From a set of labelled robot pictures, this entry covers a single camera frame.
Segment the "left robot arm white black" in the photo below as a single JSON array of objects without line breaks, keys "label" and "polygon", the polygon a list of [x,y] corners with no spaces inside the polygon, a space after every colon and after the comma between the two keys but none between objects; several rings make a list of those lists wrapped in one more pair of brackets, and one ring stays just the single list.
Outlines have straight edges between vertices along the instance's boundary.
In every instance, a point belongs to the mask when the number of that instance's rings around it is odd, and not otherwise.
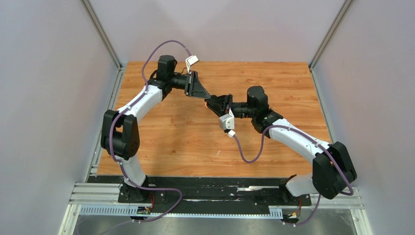
[{"label": "left robot arm white black", "polygon": [[183,90],[188,97],[211,97],[201,84],[198,73],[190,70],[198,61],[197,56],[189,56],[185,61],[188,72],[181,74],[175,71],[175,57],[160,56],[157,69],[142,91],[123,107],[116,111],[107,110],[103,116],[101,147],[120,166],[124,183],[132,188],[131,196],[138,202],[145,202],[150,196],[150,189],[146,186],[147,176],[141,169],[137,156],[140,145],[138,124],[173,89]]}]

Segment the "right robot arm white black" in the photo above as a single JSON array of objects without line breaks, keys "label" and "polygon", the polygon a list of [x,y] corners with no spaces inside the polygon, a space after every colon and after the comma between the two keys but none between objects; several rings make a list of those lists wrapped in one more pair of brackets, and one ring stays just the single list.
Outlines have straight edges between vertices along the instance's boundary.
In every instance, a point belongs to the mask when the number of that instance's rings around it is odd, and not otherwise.
[{"label": "right robot arm white black", "polygon": [[231,94],[213,95],[205,102],[219,117],[220,127],[235,139],[238,147],[241,144],[234,130],[235,118],[250,118],[262,139],[270,138],[284,144],[312,165],[310,174],[295,174],[281,183],[279,197],[283,203],[290,205],[305,194],[318,193],[326,199],[339,194],[354,194],[351,183],[356,180],[357,173],[347,147],[339,141],[320,140],[292,125],[270,108],[262,86],[249,87],[245,102],[234,102]]}]

